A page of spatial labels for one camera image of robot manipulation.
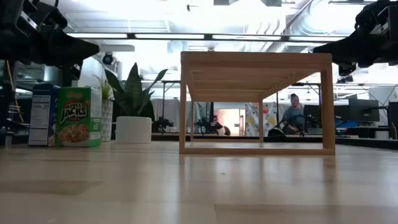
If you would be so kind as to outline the blue Frosted Flakes cereal box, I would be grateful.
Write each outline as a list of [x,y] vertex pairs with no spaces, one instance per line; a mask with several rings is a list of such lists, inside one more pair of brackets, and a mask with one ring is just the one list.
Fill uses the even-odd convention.
[[34,87],[30,112],[30,146],[55,146],[59,87],[44,83]]

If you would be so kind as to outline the wooden slatted shelf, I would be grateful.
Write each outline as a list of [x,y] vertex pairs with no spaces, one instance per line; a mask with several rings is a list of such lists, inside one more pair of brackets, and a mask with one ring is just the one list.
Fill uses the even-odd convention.
[[[180,76],[180,154],[232,154],[272,156],[333,156],[335,150],[335,116],[333,72],[330,54],[265,52],[182,52]],[[258,103],[263,115],[263,101],[300,80],[320,73],[322,146],[273,147],[264,145],[264,128],[259,138],[238,140],[229,146],[186,144],[186,103],[242,102]]]

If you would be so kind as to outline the green Apple Jacks cereal box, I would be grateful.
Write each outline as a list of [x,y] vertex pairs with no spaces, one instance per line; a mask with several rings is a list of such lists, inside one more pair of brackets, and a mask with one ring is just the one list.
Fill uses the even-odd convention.
[[101,142],[101,91],[93,87],[62,87],[57,98],[55,145],[93,147]]

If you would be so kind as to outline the succulent in patterned pot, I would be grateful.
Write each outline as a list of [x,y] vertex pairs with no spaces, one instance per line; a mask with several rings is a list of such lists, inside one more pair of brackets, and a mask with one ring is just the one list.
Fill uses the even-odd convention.
[[113,118],[113,98],[112,88],[108,80],[95,76],[98,81],[98,88],[101,90],[102,107],[101,107],[101,142],[108,142],[112,135],[112,118]]

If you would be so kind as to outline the person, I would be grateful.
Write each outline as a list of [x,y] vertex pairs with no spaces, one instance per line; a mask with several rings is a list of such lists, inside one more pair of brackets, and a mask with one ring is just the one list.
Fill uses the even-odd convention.
[[302,133],[305,124],[303,106],[295,93],[290,96],[290,104],[291,106],[282,117],[282,124],[284,125],[282,131],[287,135]]

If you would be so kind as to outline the colourful patterned cloth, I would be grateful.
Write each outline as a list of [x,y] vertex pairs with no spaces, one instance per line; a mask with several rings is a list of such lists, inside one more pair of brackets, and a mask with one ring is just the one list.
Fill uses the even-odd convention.
[[[277,124],[277,106],[276,102],[264,102],[263,103],[263,133],[265,136],[268,135],[271,130]],[[246,136],[259,137],[259,104],[258,103],[246,103],[245,104],[245,132]]]

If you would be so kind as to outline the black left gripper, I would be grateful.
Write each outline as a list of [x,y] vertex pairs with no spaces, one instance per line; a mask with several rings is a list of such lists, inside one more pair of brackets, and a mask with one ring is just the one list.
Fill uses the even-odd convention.
[[0,0],[0,58],[38,61],[79,80],[84,59],[100,48],[64,33],[67,20],[59,2]]

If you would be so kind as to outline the pale pink board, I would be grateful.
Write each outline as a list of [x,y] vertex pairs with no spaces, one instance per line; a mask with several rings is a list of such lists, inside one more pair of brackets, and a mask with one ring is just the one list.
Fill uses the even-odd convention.
[[223,128],[218,130],[220,136],[226,136],[225,126],[230,131],[230,136],[239,136],[239,110],[238,109],[221,109],[215,110],[215,116],[217,116],[217,122],[219,122]]

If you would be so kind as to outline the long ceiling light strip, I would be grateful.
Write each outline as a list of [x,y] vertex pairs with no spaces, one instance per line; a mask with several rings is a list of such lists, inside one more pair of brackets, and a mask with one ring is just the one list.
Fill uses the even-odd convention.
[[188,33],[92,33],[74,32],[67,35],[79,39],[128,39],[128,40],[195,40],[195,41],[243,41],[243,42],[314,42],[329,43],[346,36],[338,35],[250,35],[250,34],[188,34]]

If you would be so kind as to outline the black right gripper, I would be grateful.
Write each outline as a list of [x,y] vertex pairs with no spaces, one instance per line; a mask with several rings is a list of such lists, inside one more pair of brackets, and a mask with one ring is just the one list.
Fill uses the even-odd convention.
[[350,75],[356,67],[398,65],[398,0],[377,0],[364,6],[351,35],[315,47],[313,53],[330,54],[341,77]]

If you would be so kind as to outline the dark background monitor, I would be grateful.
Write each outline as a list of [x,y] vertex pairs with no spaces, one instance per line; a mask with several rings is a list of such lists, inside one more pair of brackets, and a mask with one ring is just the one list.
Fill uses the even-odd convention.
[[349,99],[349,118],[359,122],[379,121],[379,102],[377,100]]
[[304,116],[306,117],[307,121],[318,124],[321,120],[321,108],[319,105],[305,105],[304,109]]

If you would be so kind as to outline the snake plant in white pot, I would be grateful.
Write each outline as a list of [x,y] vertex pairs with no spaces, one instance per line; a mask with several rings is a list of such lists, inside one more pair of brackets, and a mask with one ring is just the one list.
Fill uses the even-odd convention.
[[167,73],[161,70],[155,80],[146,88],[142,86],[139,67],[135,63],[129,72],[127,80],[122,82],[114,72],[105,68],[105,75],[112,88],[114,101],[121,109],[121,115],[116,118],[115,140],[121,144],[149,144],[152,134],[154,109],[151,96],[152,87]]

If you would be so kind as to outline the long dark background table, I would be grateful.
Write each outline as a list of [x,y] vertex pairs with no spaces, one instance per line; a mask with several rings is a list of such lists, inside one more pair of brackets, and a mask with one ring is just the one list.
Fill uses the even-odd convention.
[[[244,136],[212,136],[196,135],[195,141],[223,141],[223,142],[258,142],[258,137]],[[152,134],[153,141],[179,141],[179,134]],[[322,137],[264,137],[263,142],[289,142],[289,143],[322,143]],[[379,140],[379,139],[361,139],[361,138],[336,138],[335,143],[344,146],[369,147],[375,149],[389,149],[398,151],[398,141]]]

